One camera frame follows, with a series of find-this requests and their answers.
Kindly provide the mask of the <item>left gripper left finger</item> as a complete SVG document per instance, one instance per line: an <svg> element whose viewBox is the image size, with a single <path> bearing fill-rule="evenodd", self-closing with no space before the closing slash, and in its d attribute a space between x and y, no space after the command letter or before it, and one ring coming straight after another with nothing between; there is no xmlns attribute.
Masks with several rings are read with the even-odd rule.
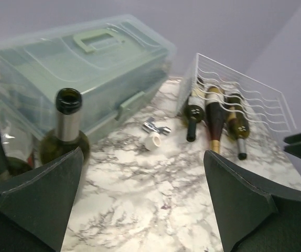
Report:
<svg viewBox="0 0 301 252"><path fill-rule="evenodd" d="M0 251L61 251L82 165L76 148L0 182Z"/></svg>

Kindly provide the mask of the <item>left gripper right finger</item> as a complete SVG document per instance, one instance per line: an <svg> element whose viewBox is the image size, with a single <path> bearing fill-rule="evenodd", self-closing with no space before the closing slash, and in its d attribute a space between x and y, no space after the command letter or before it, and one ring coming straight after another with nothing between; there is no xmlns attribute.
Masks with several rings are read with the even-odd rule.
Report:
<svg viewBox="0 0 301 252"><path fill-rule="evenodd" d="M210 150L203 163L224 251L301 251L301 191Z"/></svg>

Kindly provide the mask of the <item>dark green bottle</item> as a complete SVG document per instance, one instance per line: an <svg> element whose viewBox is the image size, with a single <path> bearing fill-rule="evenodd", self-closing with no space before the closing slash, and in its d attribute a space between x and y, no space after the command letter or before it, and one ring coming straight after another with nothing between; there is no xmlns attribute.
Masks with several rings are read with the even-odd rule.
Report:
<svg viewBox="0 0 301 252"><path fill-rule="evenodd" d="M56 126L41 140L39 159L47 164L64 154L80 148L83 153L83 166L89 162L90 144L87 136L80 130L82 95L73 88L58 91L55 99Z"/></svg>

